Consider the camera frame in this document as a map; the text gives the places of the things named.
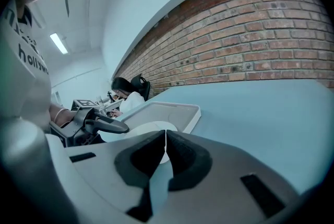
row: black chair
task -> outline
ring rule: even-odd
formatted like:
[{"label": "black chair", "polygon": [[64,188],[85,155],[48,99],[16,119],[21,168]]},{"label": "black chair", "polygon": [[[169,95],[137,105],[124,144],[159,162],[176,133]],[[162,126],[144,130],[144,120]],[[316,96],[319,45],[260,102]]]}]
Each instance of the black chair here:
[{"label": "black chair", "polygon": [[151,83],[146,81],[141,76],[141,74],[139,74],[131,80],[131,84],[138,88],[139,94],[143,96],[145,101],[147,101],[148,95],[150,93]]}]

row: hand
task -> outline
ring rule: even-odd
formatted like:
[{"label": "hand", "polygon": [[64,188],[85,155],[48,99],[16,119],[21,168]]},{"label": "hand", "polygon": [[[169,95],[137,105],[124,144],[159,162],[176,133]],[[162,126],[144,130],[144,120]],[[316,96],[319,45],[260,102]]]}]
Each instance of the hand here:
[{"label": "hand", "polygon": [[60,112],[59,116],[57,117],[56,125],[62,127],[64,124],[71,122],[76,113],[76,111],[69,110]]},{"label": "hand", "polygon": [[119,117],[121,116],[123,113],[120,112],[119,110],[117,109],[114,109],[114,110],[111,110],[111,117]]}]

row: fluorescent light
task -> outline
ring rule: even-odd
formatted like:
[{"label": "fluorescent light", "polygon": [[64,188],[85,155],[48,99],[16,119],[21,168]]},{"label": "fluorescent light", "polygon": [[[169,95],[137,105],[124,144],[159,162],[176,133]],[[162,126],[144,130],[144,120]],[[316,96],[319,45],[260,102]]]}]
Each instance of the fluorescent light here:
[{"label": "fluorescent light", "polygon": [[60,38],[58,37],[58,35],[56,33],[50,35],[50,38],[56,44],[56,46],[61,51],[61,53],[63,53],[63,54],[67,54],[68,53],[67,49],[64,47],[62,41],[60,40]]}]

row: white shirt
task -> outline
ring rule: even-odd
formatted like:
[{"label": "white shirt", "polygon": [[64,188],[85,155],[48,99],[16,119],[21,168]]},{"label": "white shirt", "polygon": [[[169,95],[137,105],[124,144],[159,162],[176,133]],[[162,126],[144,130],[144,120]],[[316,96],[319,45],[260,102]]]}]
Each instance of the white shirt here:
[{"label": "white shirt", "polygon": [[125,101],[122,101],[120,105],[120,111],[122,113],[127,113],[144,102],[144,98],[139,93],[132,92]]},{"label": "white shirt", "polygon": [[49,72],[31,36],[30,22],[18,22],[15,0],[0,16],[0,116],[22,117],[49,129]]}]

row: person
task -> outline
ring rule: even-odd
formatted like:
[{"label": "person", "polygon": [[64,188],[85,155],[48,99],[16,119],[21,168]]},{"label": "person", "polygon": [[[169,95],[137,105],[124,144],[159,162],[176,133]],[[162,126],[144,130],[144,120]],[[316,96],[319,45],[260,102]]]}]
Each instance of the person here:
[{"label": "person", "polygon": [[49,71],[31,32],[27,4],[34,1],[10,0],[0,17],[0,116],[21,117],[50,132],[50,121],[61,127],[76,112],[51,103]]},{"label": "person", "polygon": [[115,77],[111,89],[117,96],[125,99],[120,105],[120,110],[112,110],[113,117],[118,117],[145,102],[138,89],[123,77]]}]

